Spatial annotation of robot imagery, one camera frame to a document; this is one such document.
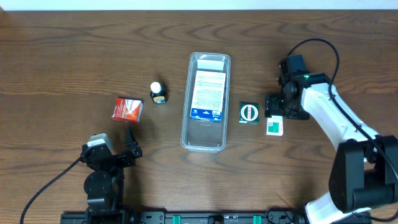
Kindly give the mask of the blue Kool Fever box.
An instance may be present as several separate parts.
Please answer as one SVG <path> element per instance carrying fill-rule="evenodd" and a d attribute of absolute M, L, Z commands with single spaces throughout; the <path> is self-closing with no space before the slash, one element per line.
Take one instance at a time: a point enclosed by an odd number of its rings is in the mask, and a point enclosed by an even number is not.
<path fill-rule="evenodd" d="M 226 74 L 198 70 L 196 72 L 190 118 L 202 121 L 222 120 Z"/>

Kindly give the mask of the clear plastic container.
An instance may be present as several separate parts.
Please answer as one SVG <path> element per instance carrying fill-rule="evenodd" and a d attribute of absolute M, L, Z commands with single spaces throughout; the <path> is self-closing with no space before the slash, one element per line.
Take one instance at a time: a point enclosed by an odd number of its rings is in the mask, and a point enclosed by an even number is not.
<path fill-rule="evenodd" d="M 182 115 L 182 147 L 218 153 L 226 147 L 231 58 L 194 52 L 190 56 Z"/>

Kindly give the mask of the green Zam-Buk box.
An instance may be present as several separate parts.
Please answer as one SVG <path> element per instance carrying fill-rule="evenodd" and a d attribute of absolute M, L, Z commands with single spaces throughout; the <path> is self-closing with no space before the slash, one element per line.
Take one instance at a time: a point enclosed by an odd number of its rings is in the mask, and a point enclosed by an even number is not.
<path fill-rule="evenodd" d="M 257 103 L 239 104 L 239 122 L 242 124 L 259 123 L 259 105 Z"/>

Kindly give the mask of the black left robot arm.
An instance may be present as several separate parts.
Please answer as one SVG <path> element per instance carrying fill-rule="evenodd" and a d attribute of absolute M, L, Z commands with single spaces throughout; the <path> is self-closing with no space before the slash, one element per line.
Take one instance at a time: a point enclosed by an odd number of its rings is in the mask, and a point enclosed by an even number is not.
<path fill-rule="evenodd" d="M 131 128 L 127 129 L 124 145 L 127 151 L 113 154 L 109 137 L 102 133 L 91 136 L 82 146 L 81 161 L 93 169 L 84 182 L 87 224 L 130 224 L 137 220 L 132 209 L 123 204 L 124 168 L 134 166 L 142 157 Z"/>

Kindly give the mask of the white green medicine box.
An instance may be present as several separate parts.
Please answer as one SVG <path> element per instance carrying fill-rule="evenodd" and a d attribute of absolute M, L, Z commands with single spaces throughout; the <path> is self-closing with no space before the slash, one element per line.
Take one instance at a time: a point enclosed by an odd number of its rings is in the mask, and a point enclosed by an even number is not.
<path fill-rule="evenodd" d="M 266 134 L 270 136 L 282 136 L 284 133 L 283 117 L 272 115 L 267 118 Z"/>

